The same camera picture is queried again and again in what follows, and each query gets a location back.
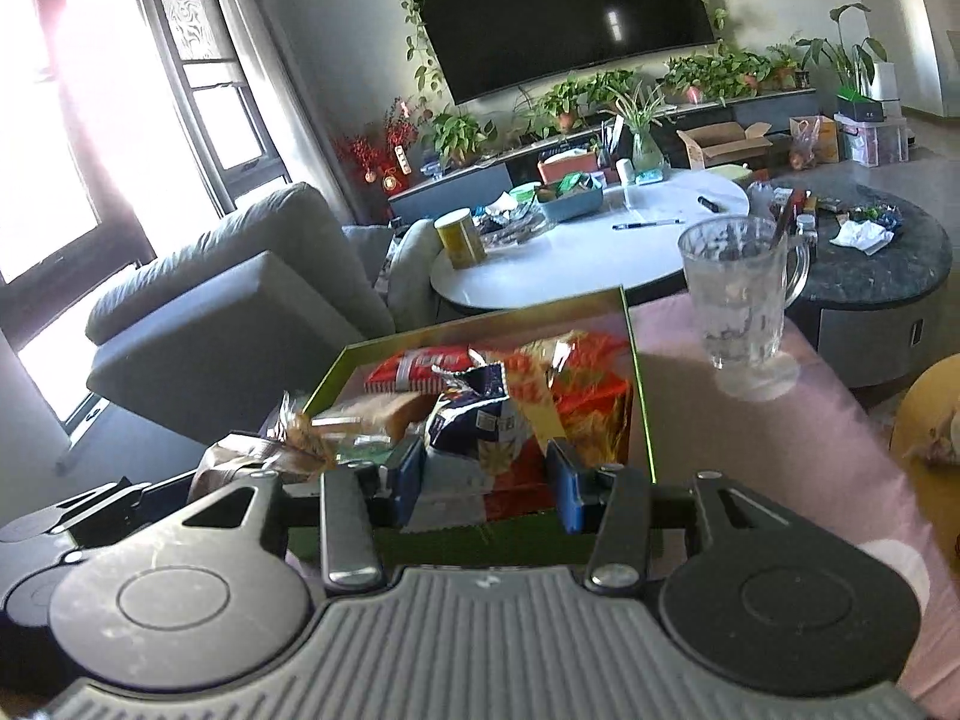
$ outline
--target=window frame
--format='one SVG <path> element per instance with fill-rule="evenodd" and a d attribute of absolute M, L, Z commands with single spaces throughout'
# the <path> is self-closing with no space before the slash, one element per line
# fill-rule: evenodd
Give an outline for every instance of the window frame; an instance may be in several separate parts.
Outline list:
<path fill-rule="evenodd" d="M 220 9 L 219 1 L 212 0 L 213 4 Z M 214 197 L 216 205 L 223 215 L 231 214 L 237 210 L 235 199 L 243 194 L 255 190 L 257 187 L 266 184 L 275 178 L 283 178 L 290 183 L 290 175 L 286 166 L 277 151 L 277 147 L 267 131 L 267 125 L 263 121 L 256 101 L 253 98 L 250 84 L 248 84 L 243 69 L 240 68 L 240 74 L 243 77 L 241 82 L 231 82 L 226 84 L 215 84 L 214 86 L 191 87 L 186 76 L 185 67 L 191 64 L 205 64 L 217 61 L 236 62 L 239 66 L 239 60 L 236 57 L 236 47 L 233 47 L 234 57 L 223 60 L 183 60 L 179 56 L 174 41 L 173 30 L 167 20 L 166 12 L 163 8 L 162 0 L 141 0 L 147 23 L 150 25 L 157 48 L 160 50 L 160 58 L 163 62 L 170 85 L 174 90 L 176 106 L 181 115 L 181 122 L 187 131 L 189 140 L 194 143 L 195 153 L 203 168 L 203 173 L 208 176 L 210 194 Z M 203 123 L 203 117 L 200 115 L 194 98 L 194 91 L 202 89 L 211 89 L 219 86 L 229 86 L 237 90 L 238 97 L 247 114 L 251 131 L 256 137 L 260 146 L 261 155 L 248 160 L 240 165 L 224 167 L 210 138 L 208 129 Z"/>

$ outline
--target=gray sofa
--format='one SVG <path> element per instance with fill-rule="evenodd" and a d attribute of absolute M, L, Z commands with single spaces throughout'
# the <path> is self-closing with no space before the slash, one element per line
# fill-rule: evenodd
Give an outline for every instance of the gray sofa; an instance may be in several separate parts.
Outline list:
<path fill-rule="evenodd" d="M 345 346 L 436 323 L 436 231 L 407 233 L 384 299 L 373 283 L 391 240 L 385 227 L 340 228 L 311 186 L 278 191 L 100 299 L 88 387 L 207 445 L 255 431 Z"/>

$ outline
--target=white storage box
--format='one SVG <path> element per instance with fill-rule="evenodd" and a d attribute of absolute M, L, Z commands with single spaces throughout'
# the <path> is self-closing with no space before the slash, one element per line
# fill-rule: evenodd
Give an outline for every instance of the white storage box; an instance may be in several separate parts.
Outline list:
<path fill-rule="evenodd" d="M 834 116 L 843 133 L 848 157 L 866 167 L 909 162 L 906 119 L 886 122 L 855 122 L 843 114 Z"/>

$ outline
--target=red snack package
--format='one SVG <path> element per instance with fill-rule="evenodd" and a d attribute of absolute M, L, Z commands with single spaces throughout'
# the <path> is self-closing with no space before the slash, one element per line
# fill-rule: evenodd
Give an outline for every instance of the red snack package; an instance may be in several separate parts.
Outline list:
<path fill-rule="evenodd" d="M 542 367 L 566 437 L 591 467 L 625 463 L 634 388 L 611 370 L 628 341 L 572 332 L 523 346 L 507 357 L 508 370 Z"/>
<path fill-rule="evenodd" d="M 465 346 L 433 346 L 403 352 L 383 362 L 367 378 L 368 392 L 429 392 L 440 394 L 445 389 L 443 376 L 436 373 L 434 365 L 451 373 L 483 365 L 470 355 Z"/>

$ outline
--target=black circular pad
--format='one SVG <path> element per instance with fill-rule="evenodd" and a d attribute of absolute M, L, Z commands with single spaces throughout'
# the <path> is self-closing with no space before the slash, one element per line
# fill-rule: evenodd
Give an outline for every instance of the black circular pad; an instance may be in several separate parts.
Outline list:
<path fill-rule="evenodd" d="M 56 589 L 50 627 L 80 668 L 131 690 L 189 692 L 258 669 L 299 635 L 309 595 L 278 557 L 239 540 L 224 549 L 203 529 L 179 529 L 186 544 L 154 533 L 112 547 Z"/>
<path fill-rule="evenodd" d="M 776 695 L 895 682 L 920 627 L 916 596 L 890 568 L 812 530 L 742 531 L 678 568 L 659 604 L 680 649 Z"/>
<path fill-rule="evenodd" d="M 57 565 L 21 581 L 7 599 L 7 616 L 23 628 L 43 628 L 50 619 L 50 599 L 56 586 L 75 565 Z"/>

